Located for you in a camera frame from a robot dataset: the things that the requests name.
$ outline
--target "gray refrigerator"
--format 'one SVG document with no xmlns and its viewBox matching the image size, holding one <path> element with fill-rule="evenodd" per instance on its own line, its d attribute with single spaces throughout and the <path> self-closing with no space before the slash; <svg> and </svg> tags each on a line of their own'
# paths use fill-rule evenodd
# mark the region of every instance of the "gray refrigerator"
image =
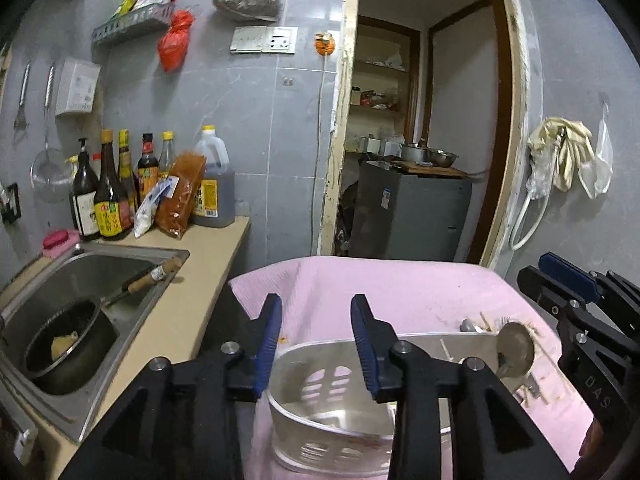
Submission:
<svg viewBox="0 0 640 480">
<path fill-rule="evenodd" d="M 452 262 L 471 199 L 471 179 L 403 174 L 363 162 L 349 256 Z"/>
</svg>

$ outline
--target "beige countertop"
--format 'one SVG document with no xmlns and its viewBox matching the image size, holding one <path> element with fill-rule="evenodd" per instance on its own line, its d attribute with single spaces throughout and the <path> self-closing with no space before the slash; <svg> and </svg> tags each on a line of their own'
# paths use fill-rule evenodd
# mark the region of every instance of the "beige countertop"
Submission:
<svg viewBox="0 0 640 480">
<path fill-rule="evenodd" d="M 102 400 L 96 420 L 107 412 L 151 358 L 165 356 L 172 363 L 180 363 L 196 357 L 213 306 L 248 225 L 248 218 L 236 217 L 233 224 L 222 229 L 190 226 L 180 241 L 153 230 L 139 240 L 132 234 L 114 242 L 138 247 L 186 249 L 191 255 L 133 340 Z M 9 285 L 0 295 L 0 309 L 49 262 L 46 258 L 37 260 Z M 46 454 L 47 478 L 56 479 L 78 447 L 42 420 L 24 401 L 21 403 L 40 428 L 39 440 Z"/>
</svg>

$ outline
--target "red plastic bag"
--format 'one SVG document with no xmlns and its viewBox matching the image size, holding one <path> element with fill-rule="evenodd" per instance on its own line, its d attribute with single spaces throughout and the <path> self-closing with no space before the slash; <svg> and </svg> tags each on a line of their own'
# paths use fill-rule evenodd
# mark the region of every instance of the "red plastic bag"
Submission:
<svg viewBox="0 0 640 480">
<path fill-rule="evenodd" d="M 188 10 L 176 10 L 168 32 L 158 41 L 158 55 L 165 72 L 175 70 L 184 61 L 193 20 L 195 18 Z"/>
</svg>

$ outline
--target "screw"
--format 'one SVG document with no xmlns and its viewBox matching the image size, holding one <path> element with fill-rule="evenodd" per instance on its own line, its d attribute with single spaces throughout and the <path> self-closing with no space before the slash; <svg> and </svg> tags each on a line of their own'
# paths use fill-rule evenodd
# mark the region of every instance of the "screw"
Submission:
<svg viewBox="0 0 640 480">
<path fill-rule="evenodd" d="M 235 341 L 227 341 L 226 343 L 222 343 L 220 350 L 222 350 L 223 354 L 235 355 L 239 352 L 240 345 Z"/>
<path fill-rule="evenodd" d="M 412 350 L 412 345 L 408 341 L 397 341 L 394 350 L 399 354 L 408 354 Z"/>
<path fill-rule="evenodd" d="M 479 372 L 484 368 L 484 361 L 479 357 L 469 357 L 465 359 L 465 365 L 467 368 L 471 368 L 475 372 Z"/>
<path fill-rule="evenodd" d="M 171 364 L 171 361 L 166 357 L 154 357 L 149 361 L 149 368 L 151 368 L 155 372 L 159 372 L 160 370 L 164 370 L 168 365 Z"/>
</svg>

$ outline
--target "pink tablecloth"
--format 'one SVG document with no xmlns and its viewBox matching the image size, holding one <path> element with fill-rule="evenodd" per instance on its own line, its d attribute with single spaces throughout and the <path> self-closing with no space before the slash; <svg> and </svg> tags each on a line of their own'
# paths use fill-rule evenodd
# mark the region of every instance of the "pink tablecloth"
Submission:
<svg viewBox="0 0 640 480">
<path fill-rule="evenodd" d="M 526 323 L 554 362 L 561 354 L 558 336 L 529 303 L 497 274 L 482 267 L 313 256 L 254 270 L 231 280 L 230 285 L 251 317 L 258 315 L 267 293 L 280 295 L 284 311 L 280 335 L 284 347 L 353 339 L 351 298 L 364 293 L 374 315 L 391 323 L 398 334 L 457 332 L 465 318 L 483 326 L 482 313 L 494 326 L 505 317 Z M 593 417 L 539 348 L 532 371 L 549 405 L 536 400 L 527 412 L 571 470 Z M 246 478 L 309 478 L 275 463 L 272 431 L 269 405 L 263 397 L 256 408 Z M 452 478 L 449 461 L 450 458 L 443 457 L 445 480 Z"/>
</svg>

